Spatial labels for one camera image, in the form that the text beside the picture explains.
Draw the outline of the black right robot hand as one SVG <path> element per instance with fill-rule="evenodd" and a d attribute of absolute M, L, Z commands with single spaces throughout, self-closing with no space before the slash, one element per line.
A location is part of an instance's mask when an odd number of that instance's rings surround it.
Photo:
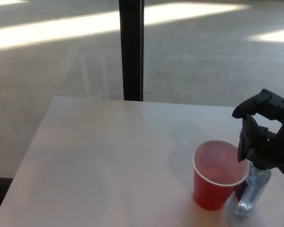
<path fill-rule="evenodd" d="M 277 133 L 260 126 L 254 115 L 259 114 L 281 127 Z M 232 117 L 242 120 L 238 161 L 251 161 L 260 170 L 278 168 L 284 175 L 284 98 L 267 90 L 239 104 Z"/>

